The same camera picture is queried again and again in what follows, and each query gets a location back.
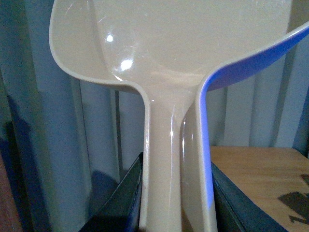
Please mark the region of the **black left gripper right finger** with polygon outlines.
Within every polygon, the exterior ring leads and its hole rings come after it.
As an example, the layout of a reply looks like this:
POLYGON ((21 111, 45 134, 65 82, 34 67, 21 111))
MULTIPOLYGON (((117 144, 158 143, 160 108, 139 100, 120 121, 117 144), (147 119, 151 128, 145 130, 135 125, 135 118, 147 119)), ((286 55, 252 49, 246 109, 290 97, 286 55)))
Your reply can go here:
POLYGON ((285 232, 255 205, 214 163, 211 164, 219 232, 285 232))

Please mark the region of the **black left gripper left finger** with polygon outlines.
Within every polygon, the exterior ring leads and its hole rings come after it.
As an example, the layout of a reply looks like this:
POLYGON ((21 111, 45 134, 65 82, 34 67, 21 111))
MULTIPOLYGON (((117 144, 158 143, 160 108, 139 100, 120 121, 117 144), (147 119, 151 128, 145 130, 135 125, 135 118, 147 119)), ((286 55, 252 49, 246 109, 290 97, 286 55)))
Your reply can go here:
POLYGON ((107 202, 82 232, 138 232, 142 189, 142 153, 135 159, 107 202))

